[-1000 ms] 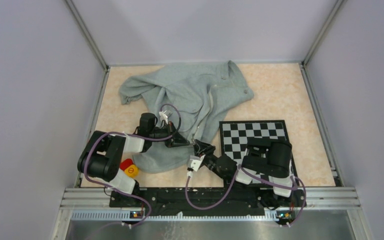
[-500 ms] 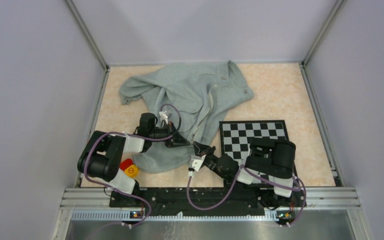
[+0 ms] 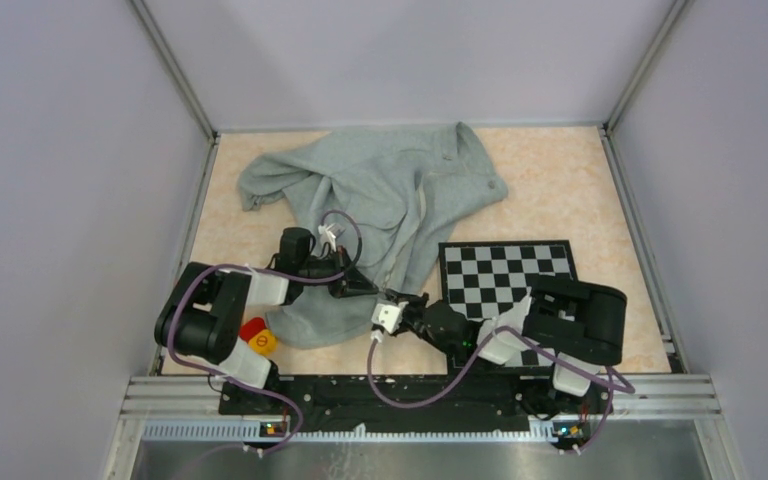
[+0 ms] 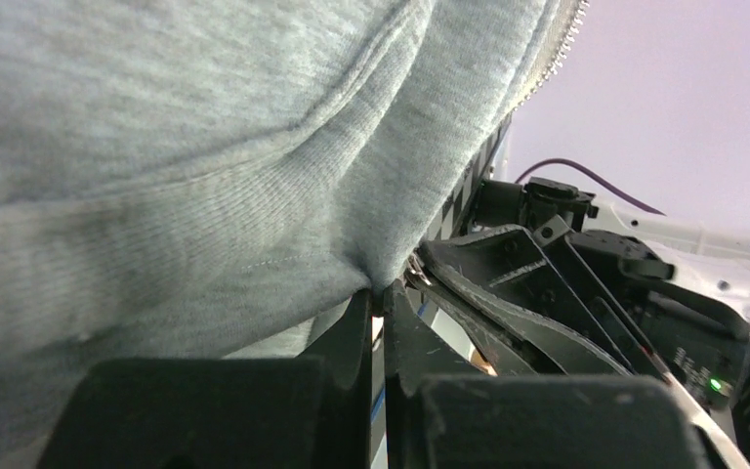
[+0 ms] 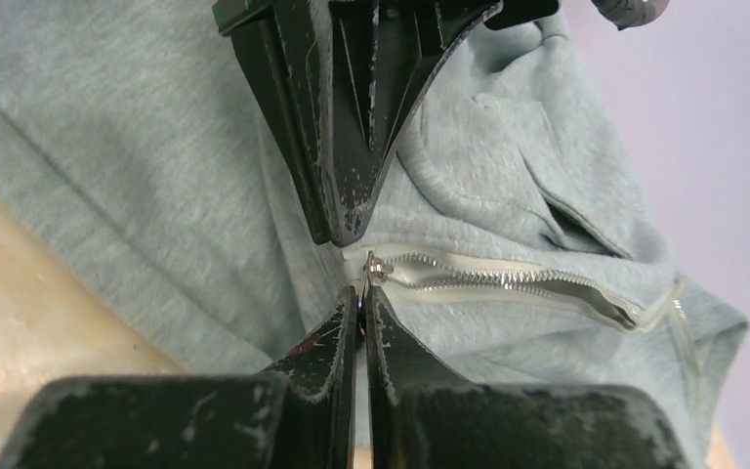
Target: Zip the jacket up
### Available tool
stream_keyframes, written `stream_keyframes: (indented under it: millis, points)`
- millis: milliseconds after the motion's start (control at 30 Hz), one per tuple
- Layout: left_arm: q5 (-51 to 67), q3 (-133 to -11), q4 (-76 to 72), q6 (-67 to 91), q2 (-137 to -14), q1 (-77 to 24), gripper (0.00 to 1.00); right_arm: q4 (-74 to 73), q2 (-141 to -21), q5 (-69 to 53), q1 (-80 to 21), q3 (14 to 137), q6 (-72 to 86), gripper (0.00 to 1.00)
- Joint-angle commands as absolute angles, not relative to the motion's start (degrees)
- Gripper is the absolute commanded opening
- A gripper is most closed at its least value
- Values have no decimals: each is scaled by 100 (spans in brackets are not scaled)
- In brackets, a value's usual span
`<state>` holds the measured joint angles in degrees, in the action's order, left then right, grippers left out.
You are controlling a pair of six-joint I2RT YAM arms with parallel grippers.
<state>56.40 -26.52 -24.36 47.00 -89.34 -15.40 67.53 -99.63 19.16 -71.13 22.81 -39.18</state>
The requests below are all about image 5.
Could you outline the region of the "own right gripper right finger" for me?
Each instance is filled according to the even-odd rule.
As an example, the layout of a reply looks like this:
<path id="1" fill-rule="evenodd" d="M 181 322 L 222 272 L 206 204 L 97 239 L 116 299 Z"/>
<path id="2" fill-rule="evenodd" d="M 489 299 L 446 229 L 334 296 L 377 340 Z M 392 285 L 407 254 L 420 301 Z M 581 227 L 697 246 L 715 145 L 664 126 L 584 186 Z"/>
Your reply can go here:
<path id="1" fill-rule="evenodd" d="M 377 468 L 684 468 L 658 405 L 612 385 L 472 382 L 399 321 L 380 287 L 364 297 Z"/>

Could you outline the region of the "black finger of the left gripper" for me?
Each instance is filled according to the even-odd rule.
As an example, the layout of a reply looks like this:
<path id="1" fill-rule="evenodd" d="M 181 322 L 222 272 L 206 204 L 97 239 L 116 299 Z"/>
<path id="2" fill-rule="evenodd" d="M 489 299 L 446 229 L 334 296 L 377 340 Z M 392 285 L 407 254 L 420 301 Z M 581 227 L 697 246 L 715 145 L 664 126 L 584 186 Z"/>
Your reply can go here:
<path id="1" fill-rule="evenodd" d="M 316 244 L 330 240 L 322 192 L 325 64 L 311 1 L 228 1 L 226 37 L 291 174 Z"/>
<path id="2" fill-rule="evenodd" d="M 331 241 L 362 238 L 396 140 L 449 54 L 500 1 L 331 1 Z"/>

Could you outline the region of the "grey zip-up jacket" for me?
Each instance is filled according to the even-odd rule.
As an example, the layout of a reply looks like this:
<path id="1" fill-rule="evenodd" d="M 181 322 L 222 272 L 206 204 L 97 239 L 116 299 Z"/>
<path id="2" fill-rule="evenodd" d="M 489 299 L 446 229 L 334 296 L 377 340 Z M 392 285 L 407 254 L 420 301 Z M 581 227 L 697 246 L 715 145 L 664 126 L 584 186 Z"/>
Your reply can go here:
<path id="1" fill-rule="evenodd" d="M 339 249 L 310 240 L 207 2 L 0 1 L 0 198 L 193 371 L 278 358 L 373 253 L 456 371 L 641 389 L 691 468 L 749 326 L 677 268 L 562 14 L 471 34 Z"/>

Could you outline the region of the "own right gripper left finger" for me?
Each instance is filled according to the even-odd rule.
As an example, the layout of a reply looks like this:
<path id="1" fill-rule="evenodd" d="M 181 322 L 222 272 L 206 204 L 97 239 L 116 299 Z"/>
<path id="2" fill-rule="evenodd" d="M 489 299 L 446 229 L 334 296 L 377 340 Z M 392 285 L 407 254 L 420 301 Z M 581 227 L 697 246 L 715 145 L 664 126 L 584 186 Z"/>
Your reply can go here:
<path id="1" fill-rule="evenodd" d="M 357 295 L 251 375 L 73 376 L 44 386 L 0 468 L 349 468 Z"/>

